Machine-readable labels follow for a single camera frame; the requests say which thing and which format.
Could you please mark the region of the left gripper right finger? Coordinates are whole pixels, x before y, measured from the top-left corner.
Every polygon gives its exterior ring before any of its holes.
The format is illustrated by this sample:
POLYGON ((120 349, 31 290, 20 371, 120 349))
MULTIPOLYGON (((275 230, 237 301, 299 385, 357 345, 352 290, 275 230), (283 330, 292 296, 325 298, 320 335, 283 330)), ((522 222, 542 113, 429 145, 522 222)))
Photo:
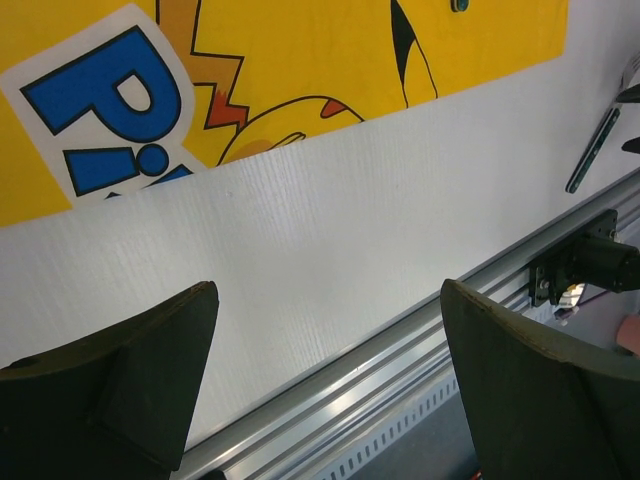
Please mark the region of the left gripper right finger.
POLYGON ((638 359, 456 280, 443 283, 440 306, 484 478, 638 478, 638 359))

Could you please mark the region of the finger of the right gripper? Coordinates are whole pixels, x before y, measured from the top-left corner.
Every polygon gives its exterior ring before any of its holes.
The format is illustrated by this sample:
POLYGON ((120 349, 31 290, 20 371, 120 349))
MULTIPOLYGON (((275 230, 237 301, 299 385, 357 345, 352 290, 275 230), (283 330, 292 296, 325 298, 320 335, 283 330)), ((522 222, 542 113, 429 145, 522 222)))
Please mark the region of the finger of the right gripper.
MULTIPOLYGON (((619 93, 616 97, 619 104, 639 104, 640 103, 640 85, 636 84, 619 93)), ((640 154, 640 137, 637 136, 627 140, 621 149, 628 153, 640 154)))

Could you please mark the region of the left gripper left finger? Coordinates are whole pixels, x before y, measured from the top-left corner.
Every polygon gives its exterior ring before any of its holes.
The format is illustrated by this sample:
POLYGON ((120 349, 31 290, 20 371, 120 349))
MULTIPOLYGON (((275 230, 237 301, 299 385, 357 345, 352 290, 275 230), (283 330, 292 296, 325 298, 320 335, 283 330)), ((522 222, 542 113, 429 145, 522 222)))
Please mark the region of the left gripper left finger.
POLYGON ((157 306, 1 370, 4 479, 167 479, 180 468, 219 294, 157 306))

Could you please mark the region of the fork with teal handle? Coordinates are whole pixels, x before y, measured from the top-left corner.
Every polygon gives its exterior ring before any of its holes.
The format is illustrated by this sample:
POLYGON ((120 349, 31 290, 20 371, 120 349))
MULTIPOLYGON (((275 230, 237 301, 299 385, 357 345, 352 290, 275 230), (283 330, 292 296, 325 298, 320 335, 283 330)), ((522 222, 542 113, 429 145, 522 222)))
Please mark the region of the fork with teal handle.
POLYGON ((565 185, 566 193, 574 194, 582 184, 589 169, 594 163, 594 160, 620 117, 622 104, 617 101, 617 97, 630 86, 631 81, 638 70, 639 52, 636 51, 625 66, 612 101, 605 110, 578 164, 565 185))

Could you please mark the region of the yellow cloth placemat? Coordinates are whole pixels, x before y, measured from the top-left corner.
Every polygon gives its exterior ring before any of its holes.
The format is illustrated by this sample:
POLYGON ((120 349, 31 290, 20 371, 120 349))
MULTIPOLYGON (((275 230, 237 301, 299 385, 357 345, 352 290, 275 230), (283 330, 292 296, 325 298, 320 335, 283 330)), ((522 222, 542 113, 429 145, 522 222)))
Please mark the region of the yellow cloth placemat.
POLYGON ((558 57, 565 1, 5 1, 9 226, 558 57))

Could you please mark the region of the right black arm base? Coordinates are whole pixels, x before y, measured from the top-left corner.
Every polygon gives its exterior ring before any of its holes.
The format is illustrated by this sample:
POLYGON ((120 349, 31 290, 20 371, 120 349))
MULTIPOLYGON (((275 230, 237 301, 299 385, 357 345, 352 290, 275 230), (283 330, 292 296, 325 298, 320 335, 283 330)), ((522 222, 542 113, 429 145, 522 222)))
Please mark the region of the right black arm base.
POLYGON ((571 286, 588 284, 621 293, 639 288, 639 249, 614 240, 618 212, 607 209, 546 247, 529 263, 534 307, 560 304, 571 286))

